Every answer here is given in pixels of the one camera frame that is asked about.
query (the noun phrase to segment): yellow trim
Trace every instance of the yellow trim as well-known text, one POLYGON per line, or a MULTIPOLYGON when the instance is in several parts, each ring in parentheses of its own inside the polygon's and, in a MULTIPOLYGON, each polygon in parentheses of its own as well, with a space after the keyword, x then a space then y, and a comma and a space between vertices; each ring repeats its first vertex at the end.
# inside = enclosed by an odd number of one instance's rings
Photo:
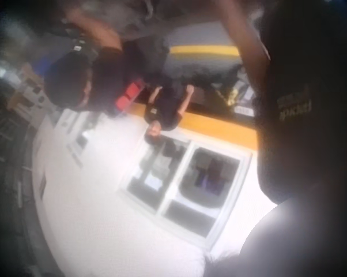
POLYGON ((239 50, 235 46, 225 45, 184 45, 173 46, 170 54, 214 54, 238 57, 239 50))
MULTIPOLYGON (((144 116, 145 105, 133 103, 130 114, 144 116)), ((228 141, 233 144, 257 150, 257 132, 235 123, 204 117, 198 114, 185 113, 179 127, 216 139, 228 141)))

